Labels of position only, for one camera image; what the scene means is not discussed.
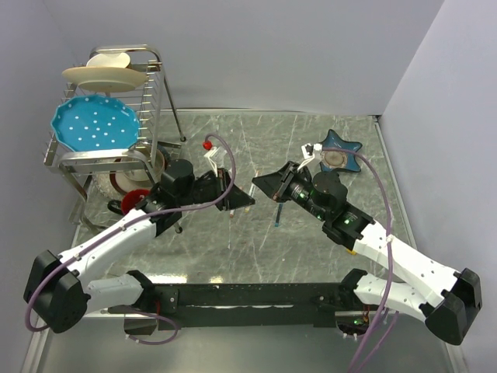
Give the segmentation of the blue pen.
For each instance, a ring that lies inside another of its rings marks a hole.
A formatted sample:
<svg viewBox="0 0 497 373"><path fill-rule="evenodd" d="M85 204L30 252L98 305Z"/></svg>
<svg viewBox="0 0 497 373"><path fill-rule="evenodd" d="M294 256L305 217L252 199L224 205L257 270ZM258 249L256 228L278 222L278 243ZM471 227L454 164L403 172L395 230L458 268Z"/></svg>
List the blue pen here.
<svg viewBox="0 0 497 373"><path fill-rule="evenodd" d="M280 226L280 219L281 219L282 210L283 210L283 203L278 203L278 207L276 210L276 218L275 218L275 222L274 222L275 227Z"/></svg>

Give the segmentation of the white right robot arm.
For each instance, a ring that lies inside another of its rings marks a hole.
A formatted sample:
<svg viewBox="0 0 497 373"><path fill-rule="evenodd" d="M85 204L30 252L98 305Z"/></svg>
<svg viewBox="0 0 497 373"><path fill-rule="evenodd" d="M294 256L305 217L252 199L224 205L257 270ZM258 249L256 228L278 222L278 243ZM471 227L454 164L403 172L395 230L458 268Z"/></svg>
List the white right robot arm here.
<svg viewBox="0 0 497 373"><path fill-rule="evenodd" d="M379 222L347 200L348 190L335 172L312 176L308 168L288 162L282 169L252 180L277 203L292 200L322 222L322 231L344 246L392 270L400 278L387 283L372 274L355 273L340 290L348 309L384 303L426 325L439 339L462 344L481 310L481 280L471 269L461 271L425 256L389 234Z"/></svg>

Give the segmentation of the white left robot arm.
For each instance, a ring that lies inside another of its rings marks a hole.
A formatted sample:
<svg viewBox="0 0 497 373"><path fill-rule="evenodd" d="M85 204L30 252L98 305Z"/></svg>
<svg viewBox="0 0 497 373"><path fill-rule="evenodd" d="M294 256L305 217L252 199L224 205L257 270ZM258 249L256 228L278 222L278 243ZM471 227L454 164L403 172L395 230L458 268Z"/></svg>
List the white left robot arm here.
<svg viewBox="0 0 497 373"><path fill-rule="evenodd" d="M175 226L184 211L215 206L230 211L255 204L223 168L196 177L185 159L171 162L161 178L117 223L87 242L53 254L43 251L33 261L23 298L28 305L25 323L35 330L35 312L55 333L73 327L96 309L129 305L136 312L153 306L153 284L134 271L114 281L99 278L106 266Z"/></svg>

